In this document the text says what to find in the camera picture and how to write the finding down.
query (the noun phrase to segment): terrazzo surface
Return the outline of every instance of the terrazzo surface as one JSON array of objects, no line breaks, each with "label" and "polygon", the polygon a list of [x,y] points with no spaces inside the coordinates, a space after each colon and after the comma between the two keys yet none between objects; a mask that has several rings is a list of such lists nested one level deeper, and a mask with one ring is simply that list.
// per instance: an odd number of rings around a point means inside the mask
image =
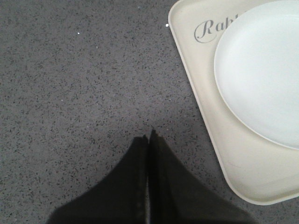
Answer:
[{"label": "terrazzo surface", "polygon": [[298,198],[257,206],[226,184],[166,27],[174,3],[0,0],[1,224],[44,224],[153,128],[258,223],[299,223]]}]

